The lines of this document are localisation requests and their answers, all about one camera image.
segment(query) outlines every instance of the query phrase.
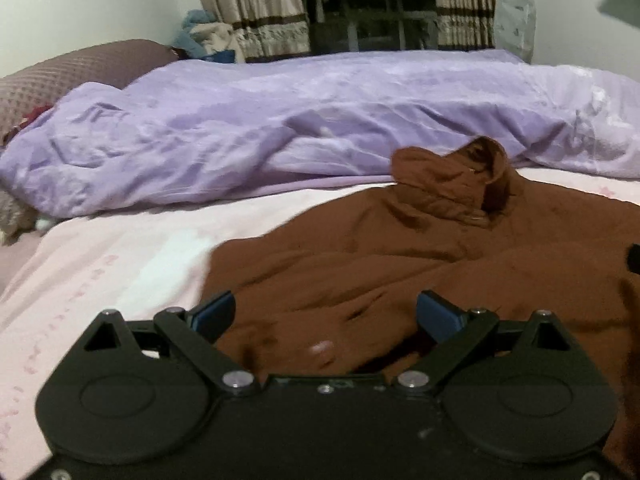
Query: headboard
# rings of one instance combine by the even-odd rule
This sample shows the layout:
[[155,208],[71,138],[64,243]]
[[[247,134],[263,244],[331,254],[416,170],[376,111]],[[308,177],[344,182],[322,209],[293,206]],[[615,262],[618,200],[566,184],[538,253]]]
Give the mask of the headboard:
[[94,81],[124,88],[151,70],[176,61],[167,46],[149,40],[116,41],[55,57],[0,79],[0,133],[35,107]]

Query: bed sheet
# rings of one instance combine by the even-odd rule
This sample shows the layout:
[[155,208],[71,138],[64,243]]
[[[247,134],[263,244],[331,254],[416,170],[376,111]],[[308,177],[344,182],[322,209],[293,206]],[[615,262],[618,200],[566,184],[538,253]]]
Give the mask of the bed sheet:
[[[640,205],[640,182],[546,168],[520,173]],[[98,312],[117,308],[126,319],[149,319],[167,306],[191,308],[212,248],[259,236],[312,206],[368,187],[77,218],[55,227],[0,297],[0,473],[18,480],[49,457],[35,397]]]

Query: purple blanket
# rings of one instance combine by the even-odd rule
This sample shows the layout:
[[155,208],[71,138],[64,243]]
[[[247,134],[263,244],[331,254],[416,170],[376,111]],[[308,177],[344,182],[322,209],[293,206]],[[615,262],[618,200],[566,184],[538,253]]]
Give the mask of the purple blanket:
[[403,146],[490,136],[514,161],[640,176],[640,84],[485,51],[181,61],[73,90],[0,156],[0,180],[70,218],[390,180]]

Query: circular disc cover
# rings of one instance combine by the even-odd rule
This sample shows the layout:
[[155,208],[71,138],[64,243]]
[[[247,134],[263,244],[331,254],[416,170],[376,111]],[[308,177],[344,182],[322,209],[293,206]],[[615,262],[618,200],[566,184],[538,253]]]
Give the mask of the circular disc cover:
[[52,450],[121,465],[179,447],[206,414],[204,382],[175,362],[141,355],[123,367],[109,354],[83,370],[81,380],[58,376],[43,387],[36,416]]
[[442,394],[444,409],[479,449],[521,463],[556,462],[602,443],[616,420],[608,385],[548,356],[513,354],[464,368]]

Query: triangular cutout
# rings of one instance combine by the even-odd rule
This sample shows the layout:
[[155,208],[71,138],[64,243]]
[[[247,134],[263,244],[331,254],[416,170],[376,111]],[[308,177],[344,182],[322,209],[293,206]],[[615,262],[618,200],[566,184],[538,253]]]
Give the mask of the triangular cutout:
[[107,350],[119,346],[120,340],[113,325],[111,323],[103,323],[84,349],[87,352],[94,352],[96,350]]
[[571,349],[569,343],[551,323],[540,323],[536,337],[533,339],[533,345],[536,348],[558,350],[562,352],[566,352]]

